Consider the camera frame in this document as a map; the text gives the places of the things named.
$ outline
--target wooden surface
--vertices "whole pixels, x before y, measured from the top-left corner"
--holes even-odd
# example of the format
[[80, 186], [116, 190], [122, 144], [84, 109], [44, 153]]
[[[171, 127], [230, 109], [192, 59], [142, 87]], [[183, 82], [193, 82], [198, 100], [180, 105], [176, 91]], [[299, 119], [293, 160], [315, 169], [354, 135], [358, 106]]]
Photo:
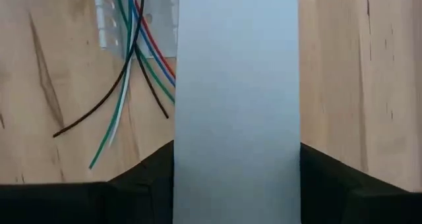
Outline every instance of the wooden surface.
[[166, 120], [136, 64], [116, 141], [90, 171], [117, 92], [52, 134], [91, 109], [123, 65], [99, 48], [94, 0], [0, 0], [0, 21], [0, 183], [108, 180], [173, 139], [173, 105], [156, 87]]
[[422, 190], [422, 0], [300, 0], [302, 141]]

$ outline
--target teal wire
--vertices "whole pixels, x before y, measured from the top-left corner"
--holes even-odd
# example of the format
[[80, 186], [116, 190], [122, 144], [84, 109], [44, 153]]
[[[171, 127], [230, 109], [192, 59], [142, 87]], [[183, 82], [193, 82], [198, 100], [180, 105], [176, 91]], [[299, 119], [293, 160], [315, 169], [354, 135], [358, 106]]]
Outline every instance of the teal wire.
[[[126, 27], [128, 27], [127, 17], [126, 17], [125, 11], [123, 10], [122, 1], [121, 0], [117, 0], [117, 4], [119, 5], [120, 13], [123, 16], [123, 22], [125, 22]], [[142, 59], [142, 61], [146, 65], [146, 68], [150, 71], [150, 74], [152, 75], [152, 77], [154, 78], [154, 80], [157, 82], [158, 86], [163, 90], [164, 94], [171, 100], [171, 102], [175, 103], [174, 97], [169, 92], [169, 90], [167, 90], [166, 86], [164, 86], [164, 84], [158, 78], [158, 76], [155, 74], [155, 72], [152, 69], [150, 63], [148, 62], [148, 60], [146, 59], [146, 57], [144, 56], [144, 54], [142, 53], [142, 51], [137, 46], [135, 47], [135, 53], [136, 53], [137, 56], [139, 56]]]
[[[121, 9], [121, 11], [124, 12], [124, 10], [123, 10], [123, 4], [122, 4], [121, 0], [119, 1], [119, 8]], [[128, 54], [129, 53], [129, 49], [131, 47], [132, 14], [129, 14], [129, 23], [128, 23], [128, 20], [126, 18], [126, 15], [124, 14], [122, 16], [123, 16], [123, 21], [125, 22], [126, 28], [127, 28], [126, 54]], [[125, 72], [125, 74], [123, 75], [123, 81], [125, 81], [126, 76], [127, 76], [127, 72]], [[106, 144], [106, 142], [107, 142], [107, 140], [108, 140], [108, 138], [110, 136], [110, 133], [111, 133], [113, 127], [116, 124], [117, 114], [119, 113], [119, 107], [120, 107], [120, 103], [121, 103], [121, 100], [120, 99], [121, 99], [122, 96], [125, 96], [125, 95], [123, 95], [123, 85], [122, 85], [122, 87], [120, 89], [119, 99], [117, 100], [117, 105], [116, 105], [116, 108], [114, 109], [114, 113], [113, 113], [113, 116], [111, 118], [110, 124], [109, 124], [109, 126], [107, 128], [107, 132], [105, 133], [103, 139], [101, 140], [100, 147], [98, 148], [98, 150], [97, 150], [94, 158], [91, 161], [91, 164], [89, 166], [90, 169], [92, 169], [95, 166], [98, 158], [100, 157], [101, 151], [104, 149], [104, 146], [105, 146], [105, 144]]]

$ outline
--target black wire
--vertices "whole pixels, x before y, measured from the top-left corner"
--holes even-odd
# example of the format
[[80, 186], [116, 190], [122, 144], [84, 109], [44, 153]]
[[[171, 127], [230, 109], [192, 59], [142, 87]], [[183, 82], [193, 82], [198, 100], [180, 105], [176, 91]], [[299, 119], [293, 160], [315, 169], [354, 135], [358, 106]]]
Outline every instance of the black wire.
[[[145, 0], [140, 0], [139, 19], [142, 19], [143, 15], [144, 15], [144, 3], [145, 3]], [[166, 109], [164, 109], [164, 106], [161, 103], [160, 99], [158, 98], [157, 93], [154, 90], [154, 87], [152, 86], [151, 81], [150, 81], [150, 79], [149, 79], [149, 77], [148, 77], [148, 75], [146, 73], [145, 67], [142, 64], [142, 60], [140, 60], [140, 49], [139, 49], [139, 46], [138, 46], [137, 43], [135, 43], [135, 55], [136, 55], [136, 59], [138, 59], [139, 66], [140, 66], [140, 69], [142, 70], [142, 73], [143, 73], [143, 75], [145, 77], [146, 83], [148, 83], [148, 87], [150, 88], [151, 93], [154, 96], [154, 99], [157, 101], [157, 104], [160, 107], [160, 109], [163, 112], [163, 114], [166, 117], [166, 119], [168, 119], [169, 118], [169, 115], [168, 115]]]
[[141, 22], [142, 22], [142, 17], [139, 17], [138, 19], [138, 23], [136, 24], [136, 30], [135, 30], [135, 36], [133, 38], [133, 42], [132, 42], [132, 46], [131, 49], [129, 51], [129, 54], [126, 56], [125, 59], [125, 64], [123, 65], [123, 68], [121, 69], [121, 72], [119, 74], [119, 76], [117, 77], [117, 80], [114, 82], [113, 86], [110, 88], [110, 90], [107, 92], [107, 94], [100, 100], [100, 102], [98, 102], [91, 110], [89, 110], [85, 115], [83, 115], [81, 118], [79, 118], [78, 120], [76, 120], [75, 122], [73, 122], [71, 125], [62, 128], [59, 132], [56, 132], [53, 135], [53, 138], [63, 134], [64, 132], [72, 129], [73, 127], [75, 127], [76, 125], [78, 125], [80, 122], [82, 122], [83, 120], [85, 120], [86, 118], [88, 118], [91, 114], [93, 114], [93, 112], [95, 112], [98, 108], [101, 107], [101, 105], [104, 104], [104, 102], [106, 102], [106, 100], [110, 97], [110, 95], [113, 93], [114, 89], [116, 89], [117, 85], [119, 84], [121, 78], [123, 77], [128, 65], [129, 65], [129, 60], [131, 59], [133, 52], [135, 51], [135, 45], [136, 45], [136, 41], [138, 39], [138, 35], [139, 35], [139, 31], [140, 31], [140, 26], [141, 26]]

